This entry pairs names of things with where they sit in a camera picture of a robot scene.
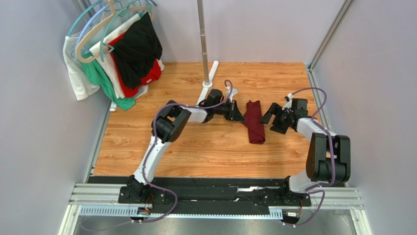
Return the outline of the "dark red cloth napkin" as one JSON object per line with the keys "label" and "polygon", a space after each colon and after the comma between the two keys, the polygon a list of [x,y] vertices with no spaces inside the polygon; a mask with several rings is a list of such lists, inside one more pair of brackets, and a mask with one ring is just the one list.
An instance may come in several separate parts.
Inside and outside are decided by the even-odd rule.
{"label": "dark red cloth napkin", "polygon": [[249,143],[264,144],[266,140],[264,124],[259,122],[262,118],[260,101],[248,101],[243,117],[245,118],[243,125],[248,129]]}

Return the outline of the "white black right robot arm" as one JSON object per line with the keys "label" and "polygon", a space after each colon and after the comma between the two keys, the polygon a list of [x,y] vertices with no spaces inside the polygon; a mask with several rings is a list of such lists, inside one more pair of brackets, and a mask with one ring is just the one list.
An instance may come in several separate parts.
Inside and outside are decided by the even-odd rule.
{"label": "white black right robot arm", "polygon": [[259,123],[272,123],[271,130],[286,134],[289,128],[309,141],[305,170],[286,178],[293,193],[306,193],[317,186],[345,183],[351,175],[350,138],[337,135],[321,126],[307,110],[308,101],[286,98],[286,104],[272,103]]}

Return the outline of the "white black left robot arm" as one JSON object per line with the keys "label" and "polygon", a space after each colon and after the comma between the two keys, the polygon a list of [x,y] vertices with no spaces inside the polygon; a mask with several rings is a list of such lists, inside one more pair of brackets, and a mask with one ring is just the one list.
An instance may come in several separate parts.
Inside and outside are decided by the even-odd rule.
{"label": "white black left robot arm", "polygon": [[149,147],[137,170],[131,175],[125,187],[121,188],[120,199],[143,202],[150,195],[156,169],[168,147],[181,135],[190,122],[207,123],[214,115],[223,116],[229,121],[245,122],[233,96],[236,88],[227,87],[226,94],[213,89],[206,98],[195,106],[169,101],[155,115],[151,127],[152,137]]}

